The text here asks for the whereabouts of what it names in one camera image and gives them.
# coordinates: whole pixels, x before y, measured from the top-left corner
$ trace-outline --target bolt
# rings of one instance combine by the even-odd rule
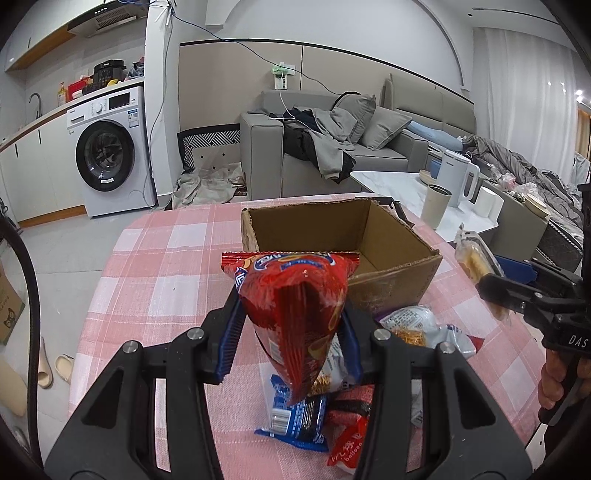
[[[456,351],[456,347],[449,342],[441,342],[439,348],[443,353],[453,353]]]
[[[205,332],[202,328],[192,328],[187,332],[187,336],[191,340],[201,340],[205,336]]]
[[[376,340],[380,340],[380,341],[390,340],[391,336],[392,336],[392,334],[384,328],[379,328],[377,330],[374,330],[374,337]]]
[[[125,353],[134,353],[139,348],[139,343],[135,340],[129,340],[123,344],[123,351]]]

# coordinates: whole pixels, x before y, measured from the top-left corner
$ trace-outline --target range hood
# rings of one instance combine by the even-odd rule
[[[138,18],[146,17],[150,0],[134,1],[133,4],[122,4],[117,0],[105,2],[70,21],[68,32],[92,37]]]

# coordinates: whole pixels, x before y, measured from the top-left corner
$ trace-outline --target orange curtain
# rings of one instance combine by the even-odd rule
[[[591,157],[591,117],[579,110],[577,124],[577,144],[575,150],[587,160]]]

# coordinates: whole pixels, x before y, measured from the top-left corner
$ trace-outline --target barcode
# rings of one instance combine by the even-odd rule
[[[271,355],[271,358],[275,362],[277,362],[278,364],[283,365],[283,359],[281,357],[281,352],[279,351],[279,345],[277,345],[271,339],[269,339],[269,355]]]
[[[287,435],[290,426],[291,410],[273,408],[271,410],[271,430],[278,435]]]

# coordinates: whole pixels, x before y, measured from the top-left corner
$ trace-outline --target table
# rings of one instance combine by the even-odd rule
[[[343,200],[354,194],[259,200],[185,207],[146,214],[119,237],[89,307],[80,337],[70,387],[69,411],[121,345],[130,339],[144,346],[169,342],[201,324],[207,312],[223,306],[233,281],[220,270],[223,251],[242,249],[240,214],[245,207]],[[454,259],[454,250],[411,212],[414,230],[443,261],[421,304],[439,322],[453,323],[485,338],[470,364],[507,418],[527,442],[539,422],[536,386],[542,351],[517,314],[500,324]],[[268,426],[267,402],[273,372],[254,329],[245,323],[232,371],[218,387],[206,386],[209,416],[220,464],[228,480],[304,480],[343,477],[326,466],[326,455],[296,449],[253,434]],[[158,466],[168,467],[163,381],[158,381],[155,431]],[[410,464],[420,455],[414,432]]]
[[[427,186],[418,178],[418,173],[400,173],[396,171],[353,171],[353,178],[362,187],[383,196],[399,200],[416,216],[421,216]],[[453,242],[460,224],[471,232],[483,233],[499,226],[474,213],[474,204],[465,200],[458,208],[448,207],[437,228],[437,233],[446,241]]]

